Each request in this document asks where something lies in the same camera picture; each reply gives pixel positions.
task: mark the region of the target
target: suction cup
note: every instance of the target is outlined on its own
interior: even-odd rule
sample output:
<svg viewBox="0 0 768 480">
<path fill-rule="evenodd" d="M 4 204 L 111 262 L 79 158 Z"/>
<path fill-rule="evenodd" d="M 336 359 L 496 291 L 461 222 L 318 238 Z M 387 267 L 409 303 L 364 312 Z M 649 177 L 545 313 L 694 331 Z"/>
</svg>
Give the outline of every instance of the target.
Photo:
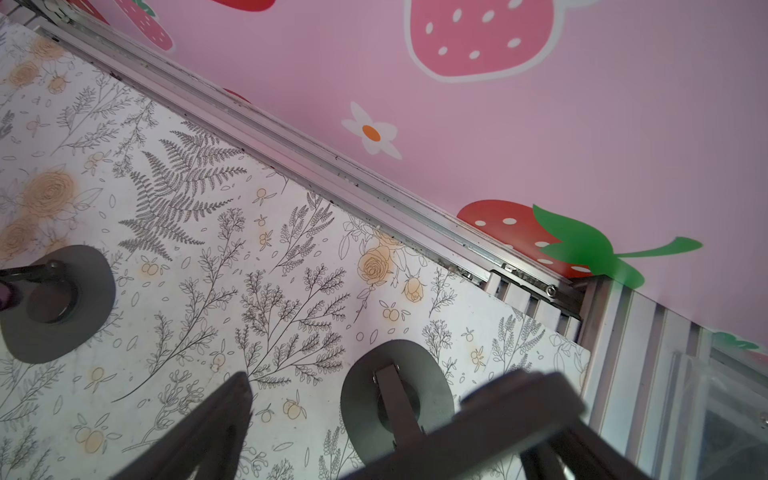
<svg viewBox="0 0 768 480">
<path fill-rule="evenodd" d="M 8 351 L 26 363 L 46 363 L 76 349 L 104 325 L 114 304 L 112 270 L 93 247 L 72 245 L 33 265 L 57 260 L 63 274 L 13 283 L 18 303 L 0 311 Z"/>
<path fill-rule="evenodd" d="M 391 340 L 362 356 L 341 389 L 341 416 L 360 460 L 369 464 L 395 450 L 376 372 L 395 365 L 419 426 L 427 433 L 451 421 L 453 394 L 440 365 L 427 350 L 409 340 Z"/>
</svg>

